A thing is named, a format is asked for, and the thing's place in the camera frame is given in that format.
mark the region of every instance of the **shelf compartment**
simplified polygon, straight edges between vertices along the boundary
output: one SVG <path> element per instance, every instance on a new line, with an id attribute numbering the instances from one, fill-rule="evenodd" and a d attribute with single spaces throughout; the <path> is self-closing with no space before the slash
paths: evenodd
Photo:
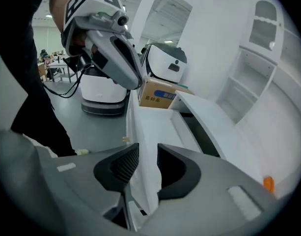
<path id="1" fill-rule="evenodd" d="M 274 65 L 259 55 L 241 49 L 233 78 L 260 96 L 273 73 Z"/>
<path id="2" fill-rule="evenodd" d="M 257 97 L 239 82 L 228 79 L 216 103 L 236 124 L 251 109 Z"/>
<path id="3" fill-rule="evenodd" d="M 256 100 L 258 100 L 259 96 L 256 93 L 254 93 L 251 89 L 249 89 L 246 85 L 232 77 L 229 77 L 229 79 L 232 80 L 236 87 L 240 88 L 240 90 L 243 90 L 244 93 L 247 94 L 250 99 L 252 99 L 252 101 L 255 102 Z"/>

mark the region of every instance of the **black cable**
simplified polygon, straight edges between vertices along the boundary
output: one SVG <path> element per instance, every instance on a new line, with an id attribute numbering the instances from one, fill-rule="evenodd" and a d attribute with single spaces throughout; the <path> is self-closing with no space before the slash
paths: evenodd
<path id="1" fill-rule="evenodd" d="M 52 94 L 54 94 L 54 95 L 57 95 L 57 96 L 59 96 L 59 97 L 61 97 L 61 98 L 65 98 L 65 99 L 71 98 L 71 97 L 75 94 L 75 92 L 76 92 L 76 90 L 77 90 L 77 88 L 78 88 L 78 86 L 79 86 L 79 84 L 80 84 L 80 82 L 81 82 L 82 75 L 84 74 L 85 71 L 86 71 L 86 69 L 82 70 L 80 77 L 76 80 L 76 82 L 72 85 L 72 87 L 71 87 L 66 93 L 61 93 L 61 94 L 59 94 L 59 93 L 53 91 L 52 89 L 48 88 L 44 83 L 43 83 L 43 86 L 44 86 L 44 88 L 46 88 L 50 93 L 52 93 Z M 69 91 L 70 91 L 75 85 L 77 85 L 77 86 L 76 86 L 74 92 L 73 92 L 70 96 L 64 97 L 63 95 L 68 94 Z"/>

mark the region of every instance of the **white robot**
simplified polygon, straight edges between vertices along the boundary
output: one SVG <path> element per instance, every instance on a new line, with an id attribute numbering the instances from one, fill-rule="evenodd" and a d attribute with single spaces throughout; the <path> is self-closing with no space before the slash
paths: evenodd
<path id="1" fill-rule="evenodd" d="M 128 17 L 121 1 L 70 0 L 65 15 L 62 44 L 66 53 L 71 57 L 86 53 L 94 64 L 82 76 L 82 109 L 100 115 L 121 114 L 127 90 L 141 84 L 141 67 L 128 41 L 131 38 L 125 29 Z M 69 46 L 77 28 L 88 30 L 83 49 Z M 93 45 L 98 48 L 94 54 Z"/>
<path id="2" fill-rule="evenodd" d="M 187 57 L 181 48 L 163 43 L 151 43 L 140 57 L 142 75 L 179 83 L 187 68 Z"/>

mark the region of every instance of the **black sleeve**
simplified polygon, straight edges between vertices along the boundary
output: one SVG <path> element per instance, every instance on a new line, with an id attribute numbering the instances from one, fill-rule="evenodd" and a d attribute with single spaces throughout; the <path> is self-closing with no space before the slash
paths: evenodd
<path id="1" fill-rule="evenodd" d="M 42 0 L 0 0 L 0 55 L 23 89 L 34 97 L 45 94 L 33 40 L 32 18 Z"/>

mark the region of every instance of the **white cabinet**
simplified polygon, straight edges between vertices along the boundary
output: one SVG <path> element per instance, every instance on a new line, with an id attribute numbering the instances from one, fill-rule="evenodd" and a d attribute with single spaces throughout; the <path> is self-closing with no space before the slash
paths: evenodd
<path id="1" fill-rule="evenodd" d="M 274 64 L 280 60 L 283 43 L 283 14 L 279 6 L 260 0 L 250 8 L 242 48 L 255 52 Z"/>
<path id="2" fill-rule="evenodd" d="M 286 11 L 284 11 L 284 20 L 284 39 L 278 66 L 301 85 L 301 36 Z"/>
<path id="3" fill-rule="evenodd" d="M 275 65 L 245 49 L 239 54 L 231 74 L 216 103 L 234 123 L 238 123 L 252 108 L 266 88 Z"/>

